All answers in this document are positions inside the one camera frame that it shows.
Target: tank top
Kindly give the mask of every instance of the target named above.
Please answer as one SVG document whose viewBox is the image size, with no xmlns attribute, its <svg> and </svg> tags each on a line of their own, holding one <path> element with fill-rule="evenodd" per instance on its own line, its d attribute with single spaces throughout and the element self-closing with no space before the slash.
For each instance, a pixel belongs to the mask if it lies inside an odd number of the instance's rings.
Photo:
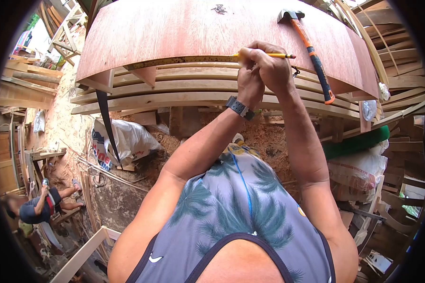
<svg viewBox="0 0 425 283">
<path fill-rule="evenodd" d="M 237 239 L 267 252 L 285 282 L 335 282 L 325 237 L 257 156 L 230 144 L 206 173 L 191 178 L 126 282 L 195 282 Z"/>
</svg>

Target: shorts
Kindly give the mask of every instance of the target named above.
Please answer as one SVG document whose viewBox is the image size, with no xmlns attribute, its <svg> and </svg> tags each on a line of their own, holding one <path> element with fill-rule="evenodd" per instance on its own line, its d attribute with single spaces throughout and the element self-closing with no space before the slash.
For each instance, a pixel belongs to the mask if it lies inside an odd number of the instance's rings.
<svg viewBox="0 0 425 283">
<path fill-rule="evenodd" d="M 51 187 L 49 189 L 49 193 L 52 195 L 53 201 L 55 202 L 55 207 L 54 207 L 55 212 L 62 211 L 62 208 L 60 207 L 60 202 L 62 201 L 62 197 L 58 193 L 57 188 Z"/>
</svg>

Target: hand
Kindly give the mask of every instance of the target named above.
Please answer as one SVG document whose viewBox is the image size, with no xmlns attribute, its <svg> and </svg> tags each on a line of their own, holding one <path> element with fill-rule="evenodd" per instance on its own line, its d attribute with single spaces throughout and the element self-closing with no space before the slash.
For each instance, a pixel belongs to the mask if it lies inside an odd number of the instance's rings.
<svg viewBox="0 0 425 283">
<path fill-rule="evenodd" d="M 289 93 L 295 88 L 289 60 L 272 58 L 266 53 L 286 54 L 286 51 L 281 46 L 262 41 L 254 41 L 239 51 L 239 54 L 247 59 L 243 63 L 252 65 L 253 61 L 260 66 L 262 81 L 275 95 Z"/>
<path fill-rule="evenodd" d="M 238 100 L 254 110 L 263 99 L 265 85 L 259 74 L 260 67 L 255 64 L 252 69 L 241 68 L 238 71 Z"/>
<path fill-rule="evenodd" d="M 46 196 L 49 193 L 48 186 L 43 185 L 41 188 L 41 196 Z"/>
</svg>

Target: man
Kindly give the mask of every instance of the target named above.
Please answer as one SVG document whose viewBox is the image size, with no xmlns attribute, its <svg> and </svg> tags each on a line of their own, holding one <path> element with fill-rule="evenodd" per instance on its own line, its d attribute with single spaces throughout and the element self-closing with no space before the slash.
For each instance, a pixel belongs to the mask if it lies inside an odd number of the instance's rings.
<svg viewBox="0 0 425 283">
<path fill-rule="evenodd" d="M 357 248 L 291 66 L 266 53 L 286 51 L 265 42 L 241 49 L 249 62 L 238 72 L 237 101 L 254 110 L 265 85 L 277 96 L 302 208 L 258 152 L 229 144 L 246 121 L 244 107 L 230 105 L 166 162 L 115 244 L 111 283 L 354 281 Z"/>
<path fill-rule="evenodd" d="M 6 213 L 13 219 L 19 217 L 27 224 L 49 222 L 51 215 L 60 212 L 62 209 L 73 210 L 85 205 L 81 201 L 77 203 L 62 202 L 63 198 L 82 190 L 76 179 L 73 179 L 72 183 L 73 187 L 58 191 L 55 187 L 49 189 L 49 180 L 44 178 L 40 196 L 26 201 L 27 198 L 25 197 L 9 193 L 2 198 L 2 203 L 5 206 Z"/>
</svg>

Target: wristwatch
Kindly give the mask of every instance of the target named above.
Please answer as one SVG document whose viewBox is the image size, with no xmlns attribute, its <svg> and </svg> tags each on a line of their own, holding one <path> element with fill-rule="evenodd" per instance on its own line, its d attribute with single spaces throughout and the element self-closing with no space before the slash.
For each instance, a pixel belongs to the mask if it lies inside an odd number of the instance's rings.
<svg viewBox="0 0 425 283">
<path fill-rule="evenodd" d="M 255 112 L 236 100 L 235 96 L 230 96 L 227 104 L 225 104 L 225 107 L 233 109 L 236 113 L 239 114 L 239 116 L 244 117 L 247 121 L 252 120 L 253 116 L 255 116 Z"/>
</svg>

